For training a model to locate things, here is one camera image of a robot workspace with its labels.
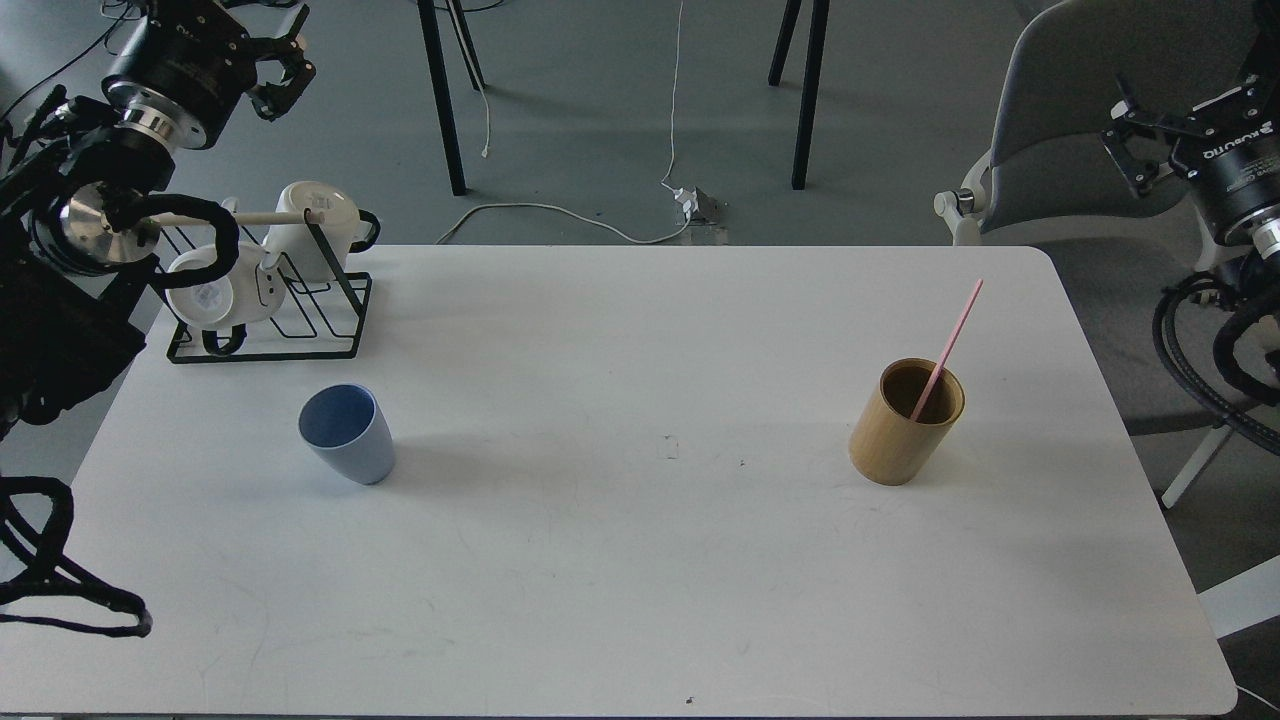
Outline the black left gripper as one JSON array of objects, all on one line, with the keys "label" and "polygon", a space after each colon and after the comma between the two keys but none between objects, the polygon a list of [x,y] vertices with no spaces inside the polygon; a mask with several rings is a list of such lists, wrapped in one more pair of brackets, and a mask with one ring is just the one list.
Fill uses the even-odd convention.
[{"label": "black left gripper", "polygon": [[[183,149],[209,149],[220,137],[241,95],[253,83],[250,56],[302,56],[300,37],[310,5],[293,5],[273,36],[247,29],[219,1],[133,1],[140,26],[111,64],[101,87],[115,108],[148,104],[180,129]],[[250,90],[255,114],[287,115],[316,76],[310,60],[282,61],[276,83]]]}]

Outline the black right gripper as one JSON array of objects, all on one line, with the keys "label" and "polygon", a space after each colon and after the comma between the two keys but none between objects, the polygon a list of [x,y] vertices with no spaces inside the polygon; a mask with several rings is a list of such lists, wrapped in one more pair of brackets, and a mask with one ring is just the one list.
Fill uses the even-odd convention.
[{"label": "black right gripper", "polygon": [[[1277,101],[1268,85],[1243,85],[1194,106],[1189,117],[1143,108],[1125,76],[1101,142],[1135,199],[1174,174],[1189,184],[1213,241],[1251,241],[1252,228],[1277,215]],[[1153,140],[1170,164],[1143,158],[1134,138]]]}]

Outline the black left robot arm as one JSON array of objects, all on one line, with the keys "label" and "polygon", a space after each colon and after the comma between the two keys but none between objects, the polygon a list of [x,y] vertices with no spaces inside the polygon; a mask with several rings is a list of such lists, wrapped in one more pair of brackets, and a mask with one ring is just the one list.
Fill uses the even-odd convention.
[{"label": "black left robot arm", "polygon": [[241,225],[218,202],[168,186],[182,149],[219,140],[242,99],[276,120],[315,77],[282,1],[282,27],[252,35],[233,1],[138,1],[138,24],[101,99],[55,87],[3,173],[3,433],[47,425],[104,392],[145,348],[131,323],[145,291],[228,277]]}]

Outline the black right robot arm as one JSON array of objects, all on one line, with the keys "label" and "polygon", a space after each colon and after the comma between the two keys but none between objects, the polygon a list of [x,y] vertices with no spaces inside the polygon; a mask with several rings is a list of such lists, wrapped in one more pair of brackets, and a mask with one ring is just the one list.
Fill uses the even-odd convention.
[{"label": "black right robot arm", "polygon": [[1217,424],[1276,454],[1277,432],[1213,389],[1185,357],[1175,331],[1180,304],[1213,292],[1228,313],[1212,342],[1213,365],[1247,398],[1277,405],[1277,382],[1252,375],[1236,356],[1245,333],[1277,313],[1276,83],[1249,74],[1184,115],[1144,109],[1125,77],[1116,83],[1121,97],[1100,138],[1130,193],[1143,199],[1170,178],[1185,181],[1210,245],[1245,252],[1228,273],[1211,266],[1164,292],[1152,320],[1158,359]]}]

